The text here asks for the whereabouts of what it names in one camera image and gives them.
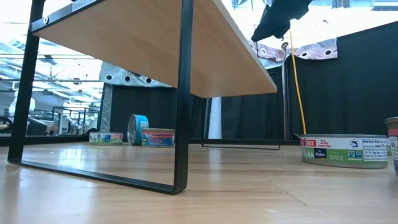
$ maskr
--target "metal rod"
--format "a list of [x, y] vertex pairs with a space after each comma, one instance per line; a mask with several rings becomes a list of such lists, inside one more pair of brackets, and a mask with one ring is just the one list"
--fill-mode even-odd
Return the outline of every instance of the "metal rod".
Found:
[[[19, 82], [21, 79], [13, 78], [13, 79], [5, 79], [0, 78], [0, 82]], [[103, 82], [100, 80], [33, 80], [33, 82]]]
[[61, 126], [61, 122], [62, 122], [62, 114], [59, 113], [58, 114], [58, 134], [62, 134], [62, 126]]
[[106, 93], [106, 83], [103, 84], [103, 89], [102, 89], [101, 104], [99, 105], [99, 111], [97, 117], [97, 131], [101, 130], [102, 110], [104, 108], [105, 93]]
[[190, 85], [192, 65], [193, 0], [182, 1], [180, 56], [178, 60], [177, 124], [173, 192], [183, 191], [188, 180], [188, 141], [190, 132]]
[[52, 107], [52, 115], [51, 115], [51, 120], [54, 121], [54, 113], [55, 113], [55, 107]]
[[79, 125], [80, 125], [80, 112], [77, 114], [77, 128], [76, 128], [76, 134], [79, 134]]
[[205, 129], [206, 129], [206, 110], [207, 110], [207, 98], [202, 99], [201, 104], [201, 145], [205, 144]]
[[[69, 110], [69, 118], [71, 118], [70, 115], [72, 115], [72, 110]], [[68, 134], [70, 134], [70, 121], [69, 120], [68, 120]]]
[[281, 75], [282, 75], [282, 99], [284, 106], [284, 139], [287, 139], [287, 100], [286, 100], [286, 76], [285, 76], [285, 65], [283, 64], [280, 67]]
[[85, 133], [85, 124], [86, 124], [86, 111], [87, 108], [85, 108], [85, 112], [83, 113], [83, 125], [81, 126], [81, 133], [84, 134]]
[[290, 118], [292, 117], [292, 113], [290, 111], [290, 82], [289, 82], [289, 66], [288, 63], [284, 63], [284, 73], [285, 73], [285, 84], [286, 84], [286, 133], [287, 139], [290, 139], [293, 134], [292, 131], [292, 123], [290, 122]]
[[[280, 82], [279, 81], [279, 76], [278, 76], [278, 73], [276, 74], [276, 81], [277, 81], [277, 83], [276, 83], [276, 85], [277, 85], [277, 87], [278, 88], [280, 88], [280, 84], [282, 83], [282, 82]], [[278, 104], [278, 106], [277, 106], [277, 115], [278, 115], [278, 150], [280, 150], [280, 140], [282, 139], [282, 132], [283, 132], [283, 130], [281, 130], [281, 126], [284, 126], [284, 123], [283, 123], [283, 121], [282, 121], [282, 124], [281, 124], [281, 119], [280, 119], [280, 116], [281, 116], [281, 113], [280, 113], [280, 95], [282, 95], [282, 106], [284, 105], [283, 104], [283, 93], [281, 93], [281, 92], [277, 92], [276, 93], [277, 95], [276, 95], [276, 97], [277, 97], [277, 104]]]
[[205, 99], [205, 109], [204, 111], [202, 111], [202, 116], [203, 116], [203, 124], [202, 124], [202, 137], [201, 137], [201, 145], [204, 146], [205, 145], [205, 139], [208, 138], [208, 132], [209, 132], [209, 109], [210, 109], [210, 102], [211, 99], [206, 98]]
[[[30, 7], [30, 23], [43, 16], [45, 0], [32, 1]], [[31, 32], [31, 26], [27, 31], [24, 61], [22, 63], [21, 82], [15, 110], [14, 126], [11, 134], [11, 143], [8, 152], [9, 162], [21, 162], [24, 152], [26, 124], [29, 114], [30, 99], [32, 98], [33, 79], [37, 61], [40, 38]]]

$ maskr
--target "wall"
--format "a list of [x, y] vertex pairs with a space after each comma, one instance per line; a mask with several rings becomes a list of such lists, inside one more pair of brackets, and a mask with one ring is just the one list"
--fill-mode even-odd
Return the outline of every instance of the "wall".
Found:
[[[386, 134], [398, 116], [398, 22], [337, 38], [338, 58], [296, 58], [307, 133]], [[291, 129], [302, 125], [292, 59], [287, 60]]]
[[278, 87], [277, 94], [222, 98], [223, 139], [284, 138], [282, 70], [277, 67], [267, 71]]
[[[124, 133], [132, 114], [148, 117], [150, 128], [175, 129], [177, 90], [175, 88], [146, 88], [113, 86], [110, 131]], [[193, 96], [190, 103], [190, 137], [201, 138], [202, 98]]]

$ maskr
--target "black curtain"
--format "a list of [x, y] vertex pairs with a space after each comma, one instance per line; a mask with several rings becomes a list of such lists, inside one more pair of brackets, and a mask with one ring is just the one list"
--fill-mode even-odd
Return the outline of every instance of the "black curtain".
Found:
[[[147, 116], [150, 128], [175, 129], [176, 99], [175, 88], [146, 88], [113, 86], [111, 132], [124, 133], [132, 114]], [[190, 137], [201, 138], [203, 99], [191, 96]]]
[[268, 73], [278, 87], [279, 101], [276, 93], [223, 97], [223, 139], [283, 139], [282, 71], [278, 67]]
[[[307, 133], [386, 134], [398, 116], [398, 22], [337, 38], [338, 58], [296, 57]], [[287, 60], [291, 131], [302, 133], [292, 59]]]

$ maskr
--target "black metal table leg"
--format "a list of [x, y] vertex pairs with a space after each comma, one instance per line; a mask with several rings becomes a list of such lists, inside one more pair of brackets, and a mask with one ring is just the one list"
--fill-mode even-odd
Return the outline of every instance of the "black metal table leg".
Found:
[[[42, 17], [45, 0], [35, 0], [32, 3], [30, 13], [30, 27], [32, 22]], [[137, 180], [115, 175], [101, 174], [62, 166], [54, 166], [38, 162], [23, 161], [25, 127], [29, 112], [29, 101], [32, 95], [33, 78], [35, 74], [35, 63], [37, 60], [37, 49], [39, 38], [28, 31], [24, 63], [22, 66], [21, 84], [16, 106], [16, 125], [12, 132], [11, 146], [8, 154], [8, 162], [43, 169], [62, 174], [75, 175], [88, 179], [100, 180], [114, 184], [126, 185], [144, 190], [151, 190], [164, 194], [176, 194], [187, 187], [188, 180], [188, 139], [189, 139], [189, 111], [190, 111], [190, 75], [192, 57], [192, 29], [193, 29], [193, 0], [182, 0], [181, 29], [180, 29], [180, 55], [178, 62], [178, 89], [177, 89], [177, 125], [175, 130], [175, 162], [174, 162], [174, 184], [167, 185], [146, 180]]]
[[[30, 24], [43, 16], [44, 2], [45, 0], [32, 1]], [[14, 126], [12, 127], [11, 143], [8, 151], [7, 159], [9, 162], [21, 162], [24, 152], [26, 124], [29, 115], [30, 98], [32, 97], [39, 40], [40, 38], [32, 35], [31, 25], [29, 25], [14, 115]]]
[[209, 109], [209, 98], [202, 99], [201, 105], [201, 146], [205, 145], [205, 139], [208, 137], [208, 109]]

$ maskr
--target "black metal frame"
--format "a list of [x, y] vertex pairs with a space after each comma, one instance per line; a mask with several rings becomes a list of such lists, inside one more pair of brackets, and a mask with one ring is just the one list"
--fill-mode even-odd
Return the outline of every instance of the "black metal frame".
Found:
[[188, 178], [188, 139], [189, 139], [189, 111], [190, 111], [190, 73], [192, 57], [192, 26], [193, 26], [193, 0], [182, 0], [181, 29], [180, 29], [180, 56], [178, 62], [178, 88], [177, 88], [177, 125], [175, 130], [175, 162], [174, 184], [160, 184], [145, 180], [130, 179], [115, 175], [101, 174], [61, 166], [53, 166], [38, 162], [22, 160], [25, 127], [29, 113], [29, 102], [32, 96], [33, 79], [39, 48], [39, 38], [34, 32], [44, 29], [62, 21], [86, 8], [99, 4], [104, 0], [85, 6], [72, 12], [72, 5], [42, 19], [45, 0], [32, 1], [30, 10], [30, 26], [27, 33], [24, 62], [22, 64], [21, 82], [16, 105], [15, 123], [11, 135], [11, 144], [8, 152], [8, 162], [20, 166], [75, 175], [88, 179], [100, 180], [114, 184], [126, 185], [144, 190], [151, 190], [164, 194], [177, 194], [187, 187]]
[[101, 105], [99, 106], [98, 118], [97, 118], [97, 131], [101, 130], [102, 110], [104, 108], [104, 97], [106, 91], [106, 83], [102, 87]]
[[[82, 111], [78, 111], [78, 110], [71, 110], [69, 108], [84, 109], [84, 111], [82, 112]], [[97, 113], [98, 117], [99, 117], [99, 113], [100, 113], [99, 111], [91, 111], [88, 108], [78, 108], [78, 107], [73, 107], [73, 106], [68, 106], [68, 107], [66, 107], [66, 106], [53, 106], [52, 107], [52, 116], [51, 116], [51, 120], [52, 121], [54, 121], [55, 110], [67, 110], [67, 111], [69, 111], [69, 115], [71, 114], [71, 112], [77, 112], [78, 113], [78, 120], [77, 120], [78, 124], [80, 124], [80, 115], [83, 113], [83, 126], [82, 126], [83, 133], [81, 133], [81, 134], [84, 134], [84, 129], [85, 129], [85, 125], [86, 125], [86, 114], [87, 113]], [[60, 127], [60, 125], [61, 125], [60, 123], [61, 123], [61, 120], [58, 119], [58, 127], [59, 128], [61, 128]], [[70, 124], [68, 125], [68, 134], [69, 133], [70, 133]]]
[[[279, 76], [277, 75], [277, 87], [280, 88], [279, 86]], [[273, 150], [273, 151], [278, 151], [280, 150], [280, 145], [281, 145], [281, 123], [280, 123], [280, 92], [278, 91], [276, 93], [277, 95], [277, 116], [278, 116], [278, 139], [208, 139], [206, 138], [208, 135], [208, 113], [210, 111], [210, 104], [209, 101], [210, 99], [204, 99], [204, 103], [206, 106], [204, 106], [204, 110], [202, 110], [202, 137], [201, 137], [201, 146], [202, 147], [210, 147], [209, 144], [212, 145], [217, 145], [217, 147], [220, 148], [237, 148], [237, 149], [263, 149], [263, 150]], [[260, 145], [277, 145], [278, 147], [276, 148], [269, 148], [269, 147], [249, 147], [249, 146], [222, 146], [222, 145], [253, 145], [253, 146], [260, 146]]]

